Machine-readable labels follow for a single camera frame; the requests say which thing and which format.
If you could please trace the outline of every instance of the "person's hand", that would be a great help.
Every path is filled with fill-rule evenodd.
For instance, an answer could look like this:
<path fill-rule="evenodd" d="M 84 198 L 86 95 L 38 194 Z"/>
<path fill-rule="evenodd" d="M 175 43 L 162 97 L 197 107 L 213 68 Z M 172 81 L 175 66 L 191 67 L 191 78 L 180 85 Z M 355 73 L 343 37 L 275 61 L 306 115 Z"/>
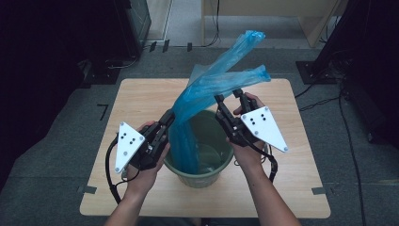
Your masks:
<path fill-rule="evenodd" d="M 256 104 L 258 105 L 258 107 L 264 106 L 264 104 L 261 102 L 261 100 L 257 96 L 255 96 L 251 93 L 248 93 L 248 92 L 246 92 L 245 95 L 249 99 L 256 100 Z M 232 113 L 236 116 L 240 115 L 242 113 L 242 107 L 239 106 Z M 252 148 L 250 148 L 249 146 L 241 147 L 241 146 L 236 145 L 231 142 L 230 142 L 230 144 L 234 150 L 235 159 L 237 160 L 238 164 L 240 164 L 243 171 L 248 170 L 250 168 L 254 168 L 256 166 L 262 166 L 262 161 L 261 161 L 262 156 L 259 153 L 255 152 Z M 259 141 L 255 142 L 254 145 L 257 146 L 259 149 L 262 149 L 264 142 L 259 140 Z"/>
<path fill-rule="evenodd" d="M 144 123 L 143 125 L 141 125 L 136 130 L 140 131 L 144 126 L 152 125 L 153 123 L 154 123 L 154 121 L 148 121 L 148 122 Z M 136 169 L 132 165 L 128 164 L 127 179 L 129 180 L 129 179 L 135 177 L 136 175 L 137 175 L 137 177 L 134 180 L 128 182 L 123 199 L 129 198 L 129 196 L 134 196 L 134 195 L 140 195 L 142 197 L 145 197 L 147 195 L 147 193 L 150 191 L 153 184 L 155 183 L 155 179 L 156 179 L 156 175 L 157 175 L 158 171 L 164 165 L 164 159 L 165 159 L 165 156 L 167 156 L 169 148 L 170 148 L 170 144 L 168 143 L 167 146 L 165 146 L 165 149 L 162 151 L 162 154 L 159 157 L 159 160 L 158 160 L 155 168 L 142 170 L 138 175 L 137 175 L 138 169 Z"/>

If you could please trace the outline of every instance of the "forearm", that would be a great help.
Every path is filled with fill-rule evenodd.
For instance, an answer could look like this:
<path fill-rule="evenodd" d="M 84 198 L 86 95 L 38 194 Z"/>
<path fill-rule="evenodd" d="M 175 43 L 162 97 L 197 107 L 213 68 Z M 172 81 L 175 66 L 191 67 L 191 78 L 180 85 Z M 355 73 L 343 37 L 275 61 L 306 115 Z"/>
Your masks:
<path fill-rule="evenodd" d="M 300 225 L 262 166 L 243 169 L 261 225 Z"/>
<path fill-rule="evenodd" d="M 105 225 L 136 225 L 145 197 L 145 195 L 123 197 Z"/>

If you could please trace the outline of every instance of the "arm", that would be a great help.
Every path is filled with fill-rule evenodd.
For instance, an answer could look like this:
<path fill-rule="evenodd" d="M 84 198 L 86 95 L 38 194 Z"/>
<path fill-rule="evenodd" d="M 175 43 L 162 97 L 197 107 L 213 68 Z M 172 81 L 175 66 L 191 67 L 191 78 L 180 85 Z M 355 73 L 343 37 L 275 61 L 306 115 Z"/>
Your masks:
<path fill-rule="evenodd" d="M 246 93 L 250 99 L 255 99 L 258 106 L 264 106 L 259 98 Z M 234 115 L 241 113 L 241 107 L 233 111 Z M 261 155 L 250 147 L 241 147 L 231 143 L 234 156 L 240 164 L 247 178 L 249 191 L 255 203 L 261 225 L 300 225 L 299 221 L 284 202 L 278 191 L 264 173 Z M 258 141 L 255 145 L 262 148 L 263 142 Z"/>
<path fill-rule="evenodd" d="M 145 125 L 151 124 L 153 124 L 153 121 L 146 122 L 137 130 L 140 131 Z M 164 158 L 168 153 L 169 147 L 170 145 L 167 144 L 155 168 L 141 171 L 134 180 L 128 182 L 123 199 L 114 212 L 112 212 L 105 225 L 136 225 L 141 206 L 144 203 L 147 193 L 155 183 L 157 172 L 164 165 Z M 137 169 L 129 164 L 127 167 L 127 178 L 133 178 L 136 176 L 136 173 Z"/>

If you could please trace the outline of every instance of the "person's left hand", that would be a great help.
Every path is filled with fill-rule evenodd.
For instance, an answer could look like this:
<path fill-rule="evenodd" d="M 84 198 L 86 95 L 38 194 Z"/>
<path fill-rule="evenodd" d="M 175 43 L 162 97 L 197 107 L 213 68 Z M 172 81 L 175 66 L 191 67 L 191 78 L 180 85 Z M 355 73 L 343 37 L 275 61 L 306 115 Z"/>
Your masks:
<path fill-rule="evenodd" d="M 153 123 L 154 123 L 154 121 L 147 121 L 146 123 L 141 125 L 136 130 L 140 131 L 144 126 L 152 125 Z M 147 195 L 147 193 L 150 191 L 153 184 L 155 183 L 155 179 L 156 179 L 156 175 L 157 175 L 158 171 L 164 165 L 164 159 L 167 156 L 169 148 L 170 148 L 170 144 L 168 143 L 167 146 L 165 146 L 165 149 L 162 151 L 162 154 L 159 157 L 159 160 L 158 160 L 155 168 L 142 170 L 134 180 L 128 182 L 123 199 L 129 198 L 129 196 L 133 196 L 133 195 L 140 195 L 141 197 L 145 197 Z M 138 171 L 138 169 L 136 169 L 132 165 L 128 164 L 127 179 L 129 180 L 129 179 L 135 177 L 137 174 L 137 171 Z"/>

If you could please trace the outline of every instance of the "black tape mark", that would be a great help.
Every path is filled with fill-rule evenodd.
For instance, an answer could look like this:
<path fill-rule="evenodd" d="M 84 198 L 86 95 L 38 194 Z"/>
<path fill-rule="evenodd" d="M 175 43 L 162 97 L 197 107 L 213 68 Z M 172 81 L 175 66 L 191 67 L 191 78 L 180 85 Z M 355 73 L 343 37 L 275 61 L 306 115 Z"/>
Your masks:
<path fill-rule="evenodd" d="M 162 53 L 166 52 L 169 48 L 169 41 L 170 40 L 165 40 L 165 44 L 164 44 L 164 49 L 162 50 Z"/>
<path fill-rule="evenodd" d="M 102 115 L 101 118 L 100 118 L 100 121 L 102 121 L 103 118 L 104 118 L 104 116 L 105 116 L 105 112 L 106 112 L 106 110 L 108 109 L 108 105 L 97 104 L 97 106 L 105 106 L 104 111 L 103 111 L 103 115 Z"/>
<path fill-rule="evenodd" d="M 189 42 L 187 43 L 187 52 L 190 52 L 191 50 L 193 50 L 193 43 Z"/>
<path fill-rule="evenodd" d="M 77 188 L 78 193 L 90 193 L 90 194 L 95 194 L 97 191 L 97 187 L 95 186 L 79 186 Z"/>
<path fill-rule="evenodd" d="M 150 52 L 155 50 L 155 46 L 156 46 L 156 41 L 151 44 Z"/>
<path fill-rule="evenodd" d="M 313 195 L 323 195 L 326 194 L 326 190 L 323 187 L 313 187 L 311 189 Z"/>

